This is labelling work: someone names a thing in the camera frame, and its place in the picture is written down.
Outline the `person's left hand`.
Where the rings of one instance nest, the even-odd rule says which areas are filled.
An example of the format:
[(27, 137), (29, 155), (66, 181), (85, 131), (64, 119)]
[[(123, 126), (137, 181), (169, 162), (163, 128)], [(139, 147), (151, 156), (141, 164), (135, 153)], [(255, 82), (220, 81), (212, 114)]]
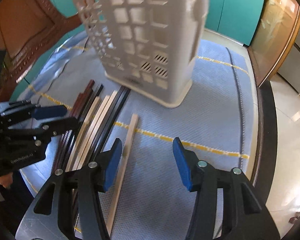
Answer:
[(6, 189), (9, 189), (13, 183), (13, 173), (0, 176), (0, 185)]

